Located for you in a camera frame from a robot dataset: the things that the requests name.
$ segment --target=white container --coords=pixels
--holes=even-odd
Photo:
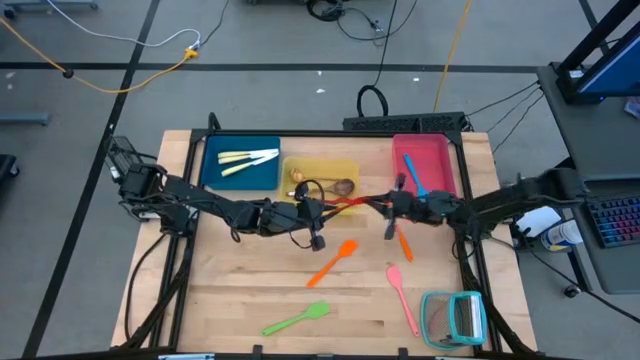
[[[542,245],[549,251],[558,251],[567,246],[582,243],[582,235],[575,220],[556,225],[540,236]]]

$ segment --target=red tray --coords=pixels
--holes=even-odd
[[[420,183],[427,191],[447,191],[456,194],[456,185],[449,159],[448,140],[444,135],[396,135],[393,137],[393,170],[396,176],[407,177],[404,190],[416,194],[416,183],[404,161],[409,154]]]

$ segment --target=gray floor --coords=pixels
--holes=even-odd
[[[379,61],[381,49],[373,44],[349,40],[334,24],[310,18],[303,8],[289,1],[263,1],[265,4],[251,7],[242,0],[231,0],[223,26],[202,49],[197,62]],[[99,12],[74,12],[72,16],[96,31],[136,37],[150,2],[102,1]],[[614,0],[592,3],[600,18]],[[391,1],[356,0],[353,4],[379,19],[382,26],[387,23]],[[222,5],[222,1],[163,0],[150,40],[187,26],[206,32],[217,21]],[[410,5],[411,1],[400,0],[398,18]],[[419,0],[406,27],[391,39],[387,62],[444,63],[463,7],[464,0]],[[624,26],[628,28],[638,19],[640,14],[636,12]],[[15,24],[34,44],[60,61],[126,63],[133,50],[128,43],[88,37],[55,14],[24,14]],[[354,33],[370,35],[366,23],[355,15],[346,18],[344,25]],[[478,1],[471,8],[453,62],[544,65],[566,56],[588,29],[578,0]],[[182,56],[191,41],[184,35],[165,47],[146,49],[141,61],[171,63]],[[2,31],[0,61],[38,59]],[[117,88],[124,71],[78,73],[105,87]],[[152,73],[137,71],[134,83]],[[127,135],[139,150],[154,153],[164,130],[203,127],[209,111],[215,111],[223,127],[229,129],[340,129],[342,118],[356,114],[357,90],[374,77],[371,72],[176,72],[131,94],[116,132]],[[393,114],[430,112],[439,77],[433,72],[384,73],[379,87],[387,95]],[[530,74],[452,73],[440,110],[470,112],[534,80]],[[0,358],[9,358],[19,356],[24,348],[115,98],[50,70],[1,70],[0,93],[2,110],[52,114],[48,127],[0,127],[0,152],[16,154],[23,170],[0,207]],[[513,105],[515,102],[503,104],[474,116],[476,130],[488,129]],[[365,108],[372,113],[378,106],[373,99],[365,99]],[[491,132],[494,146],[524,109],[516,110]],[[534,175],[565,156],[550,110],[542,100],[497,152],[498,174],[502,180],[512,180],[518,172]],[[103,172],[40,347],[41,355],[109,346],[137,235],[137,224],[116,204],[116,191]],[[569,272],[564,256],[547,258]],[[574,358],[640,356],[637,325],[586,296],[563,298],[561,290],[566,284],[526,255],[521,257],[521,272],[540,349]],[[640,296],[611,300],[640,313]]]

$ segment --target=keyboard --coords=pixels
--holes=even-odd
[[[413,114],[344,119],[346,131],[445,132],[468,131],[470,124],[463,112]]]
[[[587,206],[602,247],[640,243],[640,197],[591,200]]]

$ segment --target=yellow cable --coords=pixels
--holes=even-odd
[[[444,85],[445,80],[447,79],[447,74],[449,73],[449,65],[451,64],[451,60],[453,59],[453,54],[456,52],[456,46],[458,46],[458,39],[460,39],[460,34],[462,33],[462,29],[464,29],[464,25],[467,22],[467,15],[469,15],[469,9],[471,8],[471,3],[473,0],[467,0],[467,4],[464,6],[464,13],[462,14],[462,18],[460,18],[460,23],[458,23],[458,29],[456,30],[456,35],[453,37],[453,42],[451,43],[451,49],[449,50],[449,56],[447,57],[447,63],[444,65],[444,71],[442,72],[442,77],[440,78],[440,84],[438,85],[438,91],[436,92],[436,101],[433,104],[433,112],[438,112],[438,104],[440,103],[440,93],[442,92],[442,87]]]
[[[51,64],[51,66],[53,66],[54,68],[62,71],[63,73],[67,72],[67,69],[65,69],[64,67],[62,67],[60,64],[56,63],[55,61],[51,60],[48,56],[46,56],[45,54],[43,54],[38,48],[36,48],[33,44],[31,44],[27,39],[25,39],[24,37],[22,37],[22,35],[20,35],[20,33],[18,33],[18,31],[16,29],[14,29],[11,25],[9,25],[9,23],[7,23],[7,21],[3,18],[0,18],[0,22],[13,34],[15,35],[15,37],[18,38],[18,40],[20,40],[20,42],[22,42],[23,44],[25,44],[29,49],[31,49],[33,52],[35,52],[36,54],[38,54],[38,56],[40,56],[44,61],[48,62],[49,64]],[[193,50],[193,49],[186,49],[184,57],[182,58],[182,60],[180,60],[177,64],[173,65],[172,67],[160,71],[157,74],[152,75],[151,77],[149,77],[147,80],[141,82],[138,85],[132,86],[128,89],[122,89],[122,90],[109,90],[109,89],[103,89],[97,85],[92,84],[91,82],[74,75],[72,78],[79,81],[80,83],[94,89],[94,90],[98,90],[100,92],[103,93],[107,93],[107,94],[122,94],[122,93],[128,93],[134,90],[138,90],[144,86],[146,86],[147,84],[149,84],[150,82],[152,82],[153,80],[159,78],[162,75],[168,74],[170,72],[172,72],[173,70],[179,68],[180,66],[182,66],[184,63],[186,63],[187,61],[194,59],[198,57],[198,52]]]

